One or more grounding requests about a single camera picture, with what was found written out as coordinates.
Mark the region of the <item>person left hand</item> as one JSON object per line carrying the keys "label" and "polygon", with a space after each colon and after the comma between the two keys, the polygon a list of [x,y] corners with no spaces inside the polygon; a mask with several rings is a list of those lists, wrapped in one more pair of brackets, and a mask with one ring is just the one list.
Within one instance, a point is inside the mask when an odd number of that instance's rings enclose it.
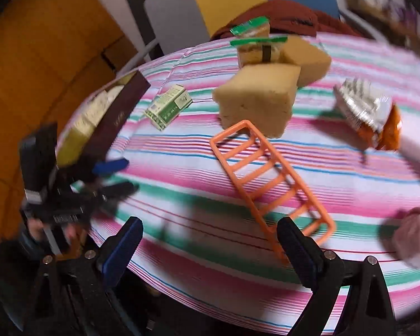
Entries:
{"label": "person left hand", "polygon": [[21,243],[27,253],[41,258],[44,254],[67,254],[78,241],[81,231],[74,224],[52,225],[37,218],[29,218],[21,233]]}

